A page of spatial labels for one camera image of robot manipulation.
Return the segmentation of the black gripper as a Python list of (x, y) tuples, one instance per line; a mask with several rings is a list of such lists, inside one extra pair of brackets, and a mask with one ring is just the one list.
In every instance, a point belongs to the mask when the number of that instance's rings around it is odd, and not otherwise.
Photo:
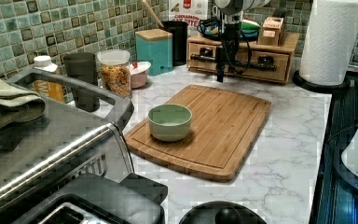
[(218, 31), (221, 46), (216, 50), (216, 76), (217, 81), (223, 83), (226, 64), (230, 72), (236, 71), (234, 63), (239, 49), (241, 20), (239, 14), (227, 16), (224, 13), (220, 13), (219, 21)]

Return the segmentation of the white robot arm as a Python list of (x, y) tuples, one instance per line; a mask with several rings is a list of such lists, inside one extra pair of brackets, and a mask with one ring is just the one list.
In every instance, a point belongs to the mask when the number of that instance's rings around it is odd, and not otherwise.
[(240, 37), (243, 35), (241, 22), (245, 10), (262, 7), (270, 0), (214, 0), (219, 11), (220, 24), (218, 28), (221, 46), (216, 49), (217, 81), (223, 82), (225, 65), (228, 70), (237, 74), (236, 55), (240, 47)]

